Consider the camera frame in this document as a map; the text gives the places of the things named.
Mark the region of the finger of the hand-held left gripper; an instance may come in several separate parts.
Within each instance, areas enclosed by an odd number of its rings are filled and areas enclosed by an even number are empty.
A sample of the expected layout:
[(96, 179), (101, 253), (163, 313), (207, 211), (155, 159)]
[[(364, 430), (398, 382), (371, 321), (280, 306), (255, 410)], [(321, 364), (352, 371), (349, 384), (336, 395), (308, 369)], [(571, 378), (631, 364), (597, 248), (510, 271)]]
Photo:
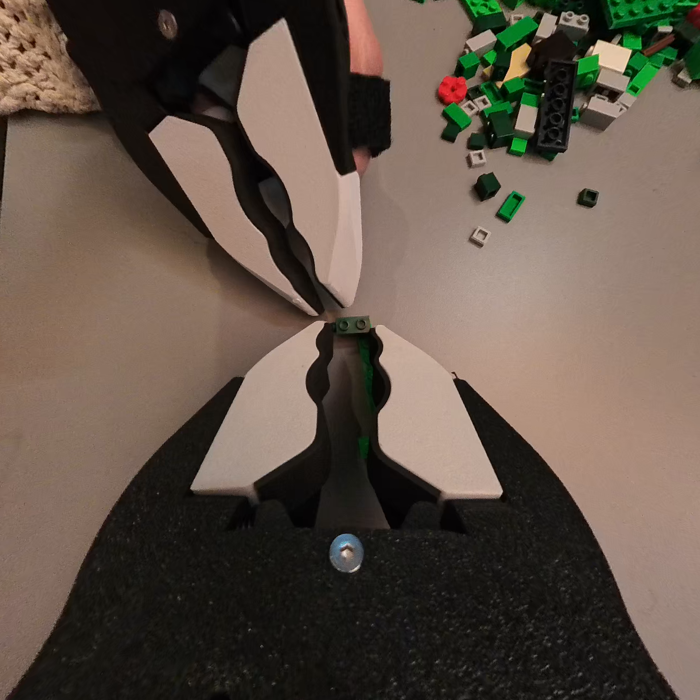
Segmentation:
[(244, 211), (230, 162), (215, 133), (206, 125), (167, 116), (149, 138), (215, 242), (299, 310), (318, 316), (278, 268), (267, 237)]
[(363, 258), (361, 183), (356, 172), (335, 168), (284, 19), (250, 44), (237, 111), (284, 185), (320, 284), (342, 307), (352, 305)]

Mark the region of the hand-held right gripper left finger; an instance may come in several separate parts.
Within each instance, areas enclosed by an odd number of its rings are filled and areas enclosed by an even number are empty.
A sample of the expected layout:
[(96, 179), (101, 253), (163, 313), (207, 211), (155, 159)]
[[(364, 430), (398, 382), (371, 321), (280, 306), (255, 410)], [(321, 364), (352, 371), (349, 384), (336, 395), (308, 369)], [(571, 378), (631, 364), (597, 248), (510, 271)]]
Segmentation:
[(333, 330), (318, 320), (256, 363), (240, 384), (191, 484), (198, 495), (305, 503), (330, 472), (323, 401)]

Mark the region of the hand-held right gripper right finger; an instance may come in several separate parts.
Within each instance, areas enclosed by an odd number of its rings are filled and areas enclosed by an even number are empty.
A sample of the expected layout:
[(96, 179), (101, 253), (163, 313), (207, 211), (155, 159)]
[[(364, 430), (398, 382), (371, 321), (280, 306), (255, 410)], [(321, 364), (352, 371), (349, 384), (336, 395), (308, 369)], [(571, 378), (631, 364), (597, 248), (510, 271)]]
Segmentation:
[(377, 415), (380, 457), (438, 502), (500, 499), (502, 485), (452, 374), (386, 326), (374, 334), (389, 384)]

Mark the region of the pile of lego pieces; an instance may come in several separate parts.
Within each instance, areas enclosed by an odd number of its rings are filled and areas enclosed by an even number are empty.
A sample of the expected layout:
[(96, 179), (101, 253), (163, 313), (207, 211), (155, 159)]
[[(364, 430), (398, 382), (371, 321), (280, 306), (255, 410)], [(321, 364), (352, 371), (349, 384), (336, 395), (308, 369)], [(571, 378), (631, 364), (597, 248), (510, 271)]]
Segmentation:
[(549, 162), (561, 154), (536, 148), (544, 70), (552, 59), (576, 62), (571, 127), (607, 129), (663, 69), (678, 87), (699, 87), (698, 1), (461, 4), (471, 30), (450, 75), (467, 80), (468, 94), (459, 104), (442, 104), (441, 139), (454, 143), (467, 133), (467, 153), (506, 148)]

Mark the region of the person's left forearm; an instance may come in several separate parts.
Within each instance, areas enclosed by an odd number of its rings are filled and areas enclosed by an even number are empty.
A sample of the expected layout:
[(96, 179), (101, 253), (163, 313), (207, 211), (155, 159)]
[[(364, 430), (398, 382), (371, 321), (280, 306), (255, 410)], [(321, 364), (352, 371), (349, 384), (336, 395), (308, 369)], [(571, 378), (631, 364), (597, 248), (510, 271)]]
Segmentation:
[(1, 2), (1, 116), (99, 112), (46, 1)]

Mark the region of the bright green lego tile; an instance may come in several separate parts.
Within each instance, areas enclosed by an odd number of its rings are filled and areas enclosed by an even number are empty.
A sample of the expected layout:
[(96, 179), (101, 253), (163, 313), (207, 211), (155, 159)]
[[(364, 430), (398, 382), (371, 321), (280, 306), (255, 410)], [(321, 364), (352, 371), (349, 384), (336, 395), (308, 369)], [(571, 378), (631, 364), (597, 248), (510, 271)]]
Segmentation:
[(513, 190), (505, 199), (503, 204), (496, 212), (496, 217), (505, 222), (512, 222), (515, 215), (519, 212), (522, 204), (526, 201), (526, 197), (520, 192)]

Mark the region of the black long lego brick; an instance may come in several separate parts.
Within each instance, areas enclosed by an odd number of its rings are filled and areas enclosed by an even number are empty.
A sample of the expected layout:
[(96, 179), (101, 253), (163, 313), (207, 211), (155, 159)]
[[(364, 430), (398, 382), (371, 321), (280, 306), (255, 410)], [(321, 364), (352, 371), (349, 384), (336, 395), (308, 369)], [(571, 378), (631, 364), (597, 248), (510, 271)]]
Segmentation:
[(538, 151), (564, 153), (567, 150), (576, 77), (577, 66), (572, 59), (547, 62), (536, 132)]

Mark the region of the person's left hand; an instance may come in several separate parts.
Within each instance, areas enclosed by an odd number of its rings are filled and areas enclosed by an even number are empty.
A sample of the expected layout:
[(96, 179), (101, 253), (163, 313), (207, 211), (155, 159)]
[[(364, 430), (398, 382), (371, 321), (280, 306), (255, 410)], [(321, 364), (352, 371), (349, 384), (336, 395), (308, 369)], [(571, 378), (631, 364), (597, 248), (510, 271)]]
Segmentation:
[(379, 39), (364, 1), (344, 1), (349, 30), (350, 68), (355, 74), (384, 76)]

